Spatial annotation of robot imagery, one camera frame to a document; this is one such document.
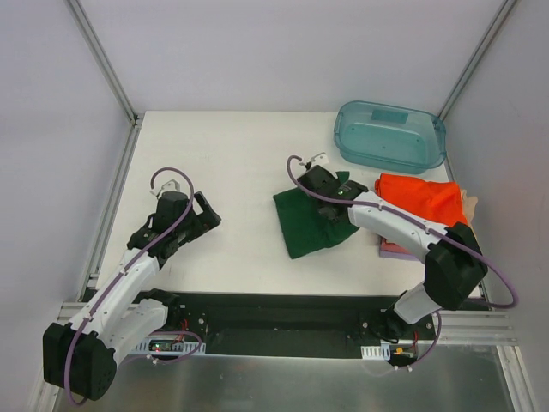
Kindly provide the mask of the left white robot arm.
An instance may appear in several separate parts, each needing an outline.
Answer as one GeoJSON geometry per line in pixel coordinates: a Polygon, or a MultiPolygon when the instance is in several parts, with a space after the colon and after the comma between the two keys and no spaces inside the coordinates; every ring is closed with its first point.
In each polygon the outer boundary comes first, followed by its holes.
{"type": "Polygon", "coordinates": [[[165,191],[156,210],[127,243],[117,268],[67,323],[44,332],[43,377],[88,400],[100,399],[127,355],[149,334],[184,324],[178,295],[154,288],[139,293],[180,247],[218,227],[220,216],[197,192],[165,191]]]}

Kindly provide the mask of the green t shirt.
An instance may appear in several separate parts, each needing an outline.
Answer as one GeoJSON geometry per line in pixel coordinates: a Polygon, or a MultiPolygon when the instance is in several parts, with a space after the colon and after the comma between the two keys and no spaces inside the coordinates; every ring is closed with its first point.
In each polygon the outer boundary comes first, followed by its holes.
{"type": "Polygon", "coordinates": [[[340,245],[359,231],[345,221],[330,221],[317,213],[317,203],[298,188],[273,195],[287,253],[297,259],[340,245]]]}

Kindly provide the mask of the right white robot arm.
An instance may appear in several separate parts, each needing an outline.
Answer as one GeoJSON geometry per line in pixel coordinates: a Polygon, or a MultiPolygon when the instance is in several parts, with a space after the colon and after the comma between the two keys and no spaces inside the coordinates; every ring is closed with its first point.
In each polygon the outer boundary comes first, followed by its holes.
{"type": "Polygon", "coordinates": [[[386,328],[395,338],[413,333],[424,316],[457,310],[487,274],[472,229],[429,221],[384,201],[351,179],[341,183],[319,165],[292,182],[320,202],[319,213],[367,229],[412,253],[424,266],[424,280],[385,312],[386,328]]]}

